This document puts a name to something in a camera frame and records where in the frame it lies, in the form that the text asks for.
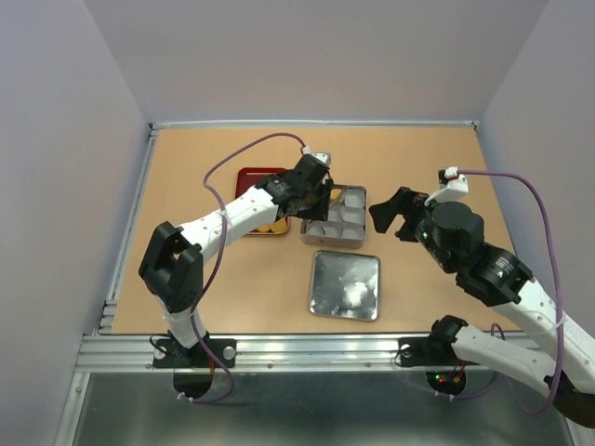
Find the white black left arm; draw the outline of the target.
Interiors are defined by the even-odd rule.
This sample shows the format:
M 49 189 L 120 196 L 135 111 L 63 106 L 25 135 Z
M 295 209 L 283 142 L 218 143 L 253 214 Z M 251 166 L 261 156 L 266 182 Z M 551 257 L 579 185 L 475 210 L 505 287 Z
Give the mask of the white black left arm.
M 207 335 L 196 307 L 205 293 L 204 265 L 246 234 L 286 217 L 325 221 L 334 183 L 331 155 L 306 153 L 295 167 L 264 177 L 240 197 L 206 216 L 158 225 L 139 276 L 158 299 L 175 340 L 175 355 L 195 366 L 206 357 Z

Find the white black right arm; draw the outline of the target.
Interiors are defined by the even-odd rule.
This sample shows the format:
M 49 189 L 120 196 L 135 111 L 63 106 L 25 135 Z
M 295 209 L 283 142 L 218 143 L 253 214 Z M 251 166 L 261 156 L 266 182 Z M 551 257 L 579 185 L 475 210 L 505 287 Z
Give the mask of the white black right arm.
M 456 285 L 512 321 L 540 350 L 531 352 L 447 315 L 432 324 L 414 357 L 435 362 L 480 364 L 552 397 L 554 408 L 573 422 L 594 426 L 594 339 L 559 311 L 533 272 L 512 252 L 487 243 L 484 220 L 457 201 L 438 203 L 401 187 L 369 209 L 376 232 L 388 231 L 397 216 L 402 242 L 420 243 Z

